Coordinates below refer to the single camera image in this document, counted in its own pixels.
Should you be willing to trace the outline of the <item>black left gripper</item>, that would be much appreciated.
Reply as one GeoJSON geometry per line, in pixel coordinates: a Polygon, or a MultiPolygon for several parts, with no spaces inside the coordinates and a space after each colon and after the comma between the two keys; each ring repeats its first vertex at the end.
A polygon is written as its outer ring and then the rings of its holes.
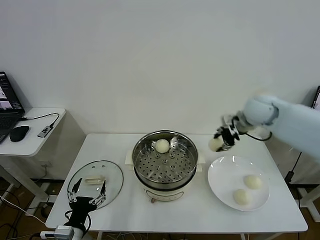
{"type": "Polygon", "coordinates": [[[83,178],[80,178],[75,183],[71,181],[68,184],[67,196],[71,215],[64,226],[73,228],[84,228],[87,216],[90,212],[97,209],[97,205],[101,205],[106,200],[106,181],[104,180],[100,193],[96,198],[87,196],[77,196],[83,178]]]}

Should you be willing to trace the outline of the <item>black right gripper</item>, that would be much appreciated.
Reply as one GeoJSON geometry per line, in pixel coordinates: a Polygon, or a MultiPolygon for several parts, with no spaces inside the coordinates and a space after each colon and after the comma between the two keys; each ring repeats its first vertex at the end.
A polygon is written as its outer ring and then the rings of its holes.
{"type": "Polygon", "coordinates": [[[214,133],[213,138],[217,139],[220,136],[222,136],[223,143],[217,144],[216,152],[229,151],[235,146],[236,141],[240,140],[238,130],[232,126],[219,127],[214,133]]]}

